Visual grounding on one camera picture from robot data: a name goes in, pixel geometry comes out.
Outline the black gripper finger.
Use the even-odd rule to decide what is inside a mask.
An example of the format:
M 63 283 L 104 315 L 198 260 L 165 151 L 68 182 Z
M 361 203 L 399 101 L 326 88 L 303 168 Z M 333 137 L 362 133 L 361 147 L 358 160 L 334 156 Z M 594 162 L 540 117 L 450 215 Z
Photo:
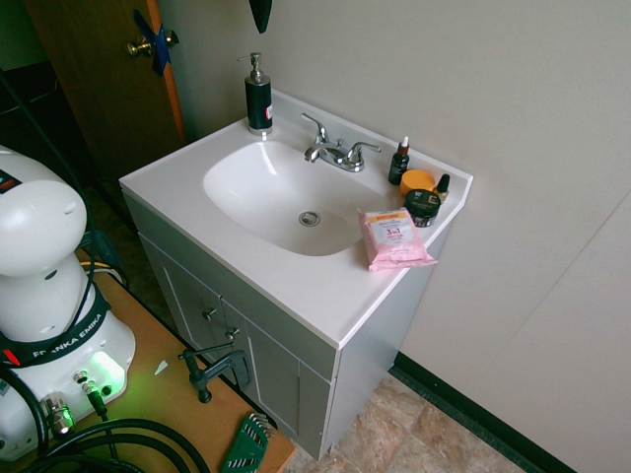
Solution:
M 269 20 L 272 11 L 272 0 L 249 0 L 248 1 L 250 11 L 256 26 L 257 31 L 260 34 L 264 34 L 267 31 Z

